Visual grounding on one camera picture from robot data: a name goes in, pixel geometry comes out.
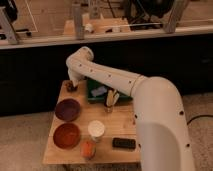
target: table top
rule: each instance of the table top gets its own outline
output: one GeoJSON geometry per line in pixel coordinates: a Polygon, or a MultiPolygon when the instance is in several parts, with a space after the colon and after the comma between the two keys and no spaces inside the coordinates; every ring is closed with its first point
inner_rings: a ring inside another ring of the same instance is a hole
{"type": "Polygon", "coordinates": [[[86,98],[86,81],[80,82],[77,91],[68,92],[66,84],[62,83],[58,102],[73,98],[81,105],[80,116],[72,121],[81,131],[81,140],[77,146],[72,149],[60,149],[53,142],[55,129],[64,123],[64,121],[53,116],[52,126],[47,140],[44,153],[44,164],[87,164],[87,163],[130,163],[140,161],[140,148],[137,145],[135,150],[116,149],[112,147],[114,137],[134,138],[136,139],[136,130],[132,102],[117,103],[112,113],[107,113],[102,103],[90,104],[86,98]],[[106,130],[101,141],[96,143],[95,156],[90,160],[85,160],[80,155],[80,146],[83,140],[91,139],[88,133],[88,124],[90,121],[100,120],[104,123],[106,130]]]}

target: paper cup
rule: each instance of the paper cup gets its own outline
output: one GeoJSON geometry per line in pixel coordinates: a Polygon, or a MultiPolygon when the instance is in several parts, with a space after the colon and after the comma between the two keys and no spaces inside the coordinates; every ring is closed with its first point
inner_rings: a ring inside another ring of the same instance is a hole
{"type": "Polygon", "coordinates": [[[120,33],[121,32],[121,27],[120,26],[113,26],[112,27],[112,32],[113,33],[120,33]]]}
{"type": "Polygon", "coordinates": [[[98,120],[91,121],[88,126],[88,132],[93,141],[99,142],[104,135],[105,126],[98,120]]]}

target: green container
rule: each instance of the green container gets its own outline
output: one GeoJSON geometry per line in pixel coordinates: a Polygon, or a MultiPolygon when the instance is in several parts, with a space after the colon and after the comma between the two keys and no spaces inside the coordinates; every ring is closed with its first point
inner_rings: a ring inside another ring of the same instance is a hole
{"type": "MultiPolygon", "coordinates": [[[[99,96],[92,95],[92,91],[100,88],[101,86],[104,86],[107,90],[111,89],[110,87],[108,87],[100,82],[97,82],[93,79],[90,79],[90,78],[87,79],[87,100],[90,103],[104,103],[105,102],[107,92],[102,95],[99,95],[99,96]]],[[[119,92],[119,94],[120,94],[120,97],[119,97],[118,101],[131,101],[132,100],[132,98],[130,96],[127,96],[120,92],[119,92]]]]}

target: black wall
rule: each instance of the black wall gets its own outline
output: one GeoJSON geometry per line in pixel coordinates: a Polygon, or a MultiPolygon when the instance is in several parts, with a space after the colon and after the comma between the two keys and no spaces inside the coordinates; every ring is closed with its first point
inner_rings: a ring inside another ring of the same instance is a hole
{"type": "MultiPolygon", "coordinates": [[[[83,45],[95,62],[166,77],[181,94],[213,91],[213,34],[83,45]]],[[[53,110],[65,60],[83,45],[0,50],[0,115],[53,110]]]]}

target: floor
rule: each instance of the floor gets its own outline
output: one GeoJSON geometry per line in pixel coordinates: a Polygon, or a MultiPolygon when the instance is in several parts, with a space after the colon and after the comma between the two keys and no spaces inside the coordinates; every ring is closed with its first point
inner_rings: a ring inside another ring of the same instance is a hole
{"type": "MultiPolygon", "coordinates": [[[[124,10],[120,8],[122,1],[110,1],[115,17],[124,16],[124,10]]],[[[33,37],[62,35],[66,20],[72,19],[73,0],[15,0],[15,2],[19,13],[18,20],[13,23],[14,27],[16,29],[28,28],[33,37]]],[[[104,18],[113,18],[107,0],[100,0],[100,8],[104,18]]],[[[191,0],[183,13],[179,26],[212,25],[212,8],[212,0],[191,0]]],[[[83,7],[83,13],[87,12],[88,7],[83,7]]],[[[134,6],[132,6],[132,15],[135,15],[134,6]]],[[[161,19],[153,17],[152,21],[166,23],[169,16],[170,12],[161,19]]]]}
{"type": "MultiPolygon", "coordinates": [[[[213,115],[213,93],[183,96],[187,120],[213,115]]],[[[42,159],[54,112],[0,117],[1,171],[63,171],[43,165],[42,159]]],[[[197,171],[213,171],[213,118],[199,118],[189,125],[197,171]]],[[[71,165],[71,171],[139,171],[140,164],[71,165]]]]}

